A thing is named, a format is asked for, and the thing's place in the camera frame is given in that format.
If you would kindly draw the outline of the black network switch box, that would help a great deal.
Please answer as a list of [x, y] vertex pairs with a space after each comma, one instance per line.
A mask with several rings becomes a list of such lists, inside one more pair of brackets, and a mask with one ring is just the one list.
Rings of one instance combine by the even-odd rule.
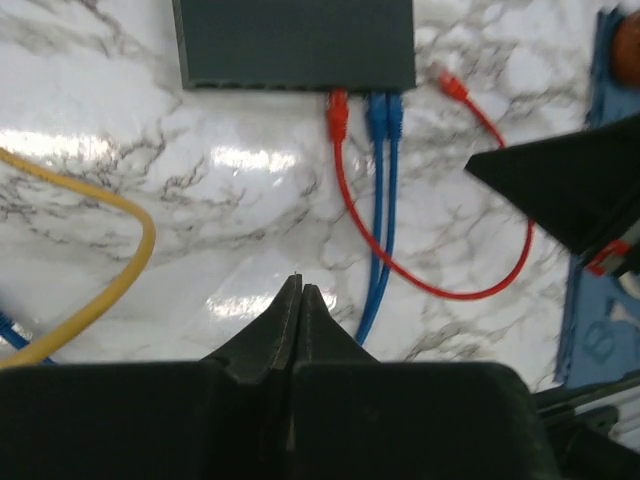
[[416, 85], [413, 4], [175, 1], [186, 89], [404, 92]]

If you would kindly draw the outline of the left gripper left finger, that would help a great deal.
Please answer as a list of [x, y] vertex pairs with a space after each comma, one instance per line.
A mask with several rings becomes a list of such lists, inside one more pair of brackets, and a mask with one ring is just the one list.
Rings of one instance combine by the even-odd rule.
[[203, 359], [1, 373], [5, 479], [280, 479], [302, 300], [267, 309]]

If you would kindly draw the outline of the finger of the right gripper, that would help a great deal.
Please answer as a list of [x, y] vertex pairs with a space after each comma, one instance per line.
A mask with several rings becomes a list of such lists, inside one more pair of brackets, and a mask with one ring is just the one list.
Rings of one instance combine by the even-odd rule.
[[465, 170], [575, 255], [639, 221], [639, 116], [473, 155]]

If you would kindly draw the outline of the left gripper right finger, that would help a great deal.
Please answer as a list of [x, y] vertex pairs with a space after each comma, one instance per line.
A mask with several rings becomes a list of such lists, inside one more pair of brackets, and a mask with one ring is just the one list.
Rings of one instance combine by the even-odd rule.
[[297, 479], [554, 479], [536, 405], [493, 362], [382, 363], [304, 288], [292, 378]]

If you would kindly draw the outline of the brown orange cup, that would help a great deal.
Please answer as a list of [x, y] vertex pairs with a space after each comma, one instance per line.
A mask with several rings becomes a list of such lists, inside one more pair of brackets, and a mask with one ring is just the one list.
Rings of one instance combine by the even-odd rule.
[[640, 84], [640, 19], [639, 12], [626, 16], [616, 28], [611, 43], [611, 71], [623, 85]]

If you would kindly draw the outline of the blue cloth placemat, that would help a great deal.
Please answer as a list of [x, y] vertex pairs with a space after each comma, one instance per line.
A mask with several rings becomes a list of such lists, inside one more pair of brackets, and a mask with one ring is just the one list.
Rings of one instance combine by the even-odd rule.
[[[639, 89], [614, 80], [609, 51], [614, 31], [629, 15], [614, 8], [598, 13], [591, 65], [589, 129], [639, 112]], [[621, 380], [639, 371], [639, 300], [619, 281], [596, 277], [569, 261], [555, 381], [579, 388]]]

